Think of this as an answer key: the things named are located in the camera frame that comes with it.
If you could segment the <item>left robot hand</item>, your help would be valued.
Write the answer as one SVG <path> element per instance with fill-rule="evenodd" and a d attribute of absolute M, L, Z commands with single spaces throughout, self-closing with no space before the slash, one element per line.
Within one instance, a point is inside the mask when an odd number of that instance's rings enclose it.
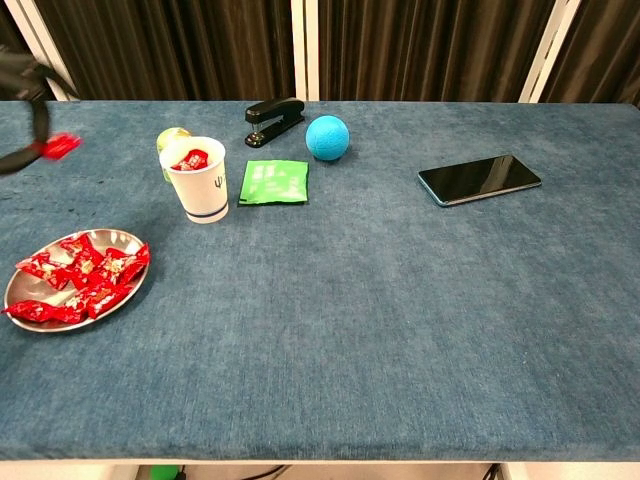
<path fill-rule="evenodd" d="M 81 140 L 72 134 L 50 135 L 50 116 L 45 99 L 48 80 L 56 83 L 64 93 L 78 96 L 75 88 L 55 69 L 40 63 L 32 55 L 11 53 L 1 47 L 1 87 L 11 90 L 18 100 L 29 105 L 33 131 L 30 145 L 1 158 L 2 176 L 17 173 L 42 157 L 60 160 L 81 144 Z"/>

